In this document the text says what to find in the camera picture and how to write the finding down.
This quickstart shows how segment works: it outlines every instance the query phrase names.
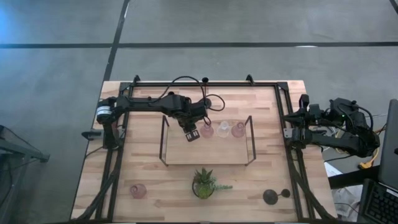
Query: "potted succulent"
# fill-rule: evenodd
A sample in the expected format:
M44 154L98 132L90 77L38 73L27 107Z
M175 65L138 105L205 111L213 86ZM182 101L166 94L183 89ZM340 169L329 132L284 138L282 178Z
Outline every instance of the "potted succulent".
M195 172L192 182L192 191L200 199L207 199L215 190L232 189L232 185L216 185L216 177L212 177L211 173L202 167L201 172Z

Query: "keyboard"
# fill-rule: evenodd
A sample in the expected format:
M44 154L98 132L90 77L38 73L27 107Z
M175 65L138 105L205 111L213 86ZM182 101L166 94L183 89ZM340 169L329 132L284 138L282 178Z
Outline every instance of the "keyboard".
M365 217L374 223L398 223L398 197L379 184L372 184L368 192Z

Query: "pink bottle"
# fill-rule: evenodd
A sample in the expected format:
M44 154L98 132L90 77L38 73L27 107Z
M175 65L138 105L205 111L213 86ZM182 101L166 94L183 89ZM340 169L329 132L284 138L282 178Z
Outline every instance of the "pink bottle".
M147 194L147 188L144 184L135 184L130 187L130 193L133 198L141 199Z
M236 124L235 126L232 127L232 135L236 138L240 138L242 136L244 136L244 132L245 132L245 128L244 128L244 124L242 122L239 122L238 124Z
M204 124L200 128L200 135L203 136L204 138L210 138L214 134L214 129L211 127L211 125Z

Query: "plant pot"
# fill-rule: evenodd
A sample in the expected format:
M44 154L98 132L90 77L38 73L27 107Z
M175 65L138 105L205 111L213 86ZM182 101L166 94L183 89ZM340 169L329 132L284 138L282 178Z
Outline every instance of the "plant pot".
M200 198L199 195L196 193L195 191L195 182L192 181L192 192L193 194L195 194L196 197ZM209 194L209 196L207 198L209 198L214 192L214 189L211 191L211 193Z

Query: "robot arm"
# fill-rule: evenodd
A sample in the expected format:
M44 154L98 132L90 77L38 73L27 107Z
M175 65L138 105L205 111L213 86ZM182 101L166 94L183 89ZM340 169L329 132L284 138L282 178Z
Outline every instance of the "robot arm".
M359 111L364 109L355 101L341 98L330 100L329 111L321 110L319 105L309 105L309 102L308 95L302 95L300 109L284 116L285 121L295 126L285 130L290 146L301 149L307 144L337 147L359 157L371 156L380 146L379 136L373 132L373 122L369 127L365 115ZM329 137L309 130L309 126L332 126L344 130L345 133L341 138Z
M120 146L116 121L125 112L158 111L175 118L186 134L188 141L198 139L199 133L195 123L207 117L206 109L210 108L208 98L192 103L191 99L170 92L163 98L128 98L126 96L109 97L98 103L97 122L104 127L104 146L114 149Z

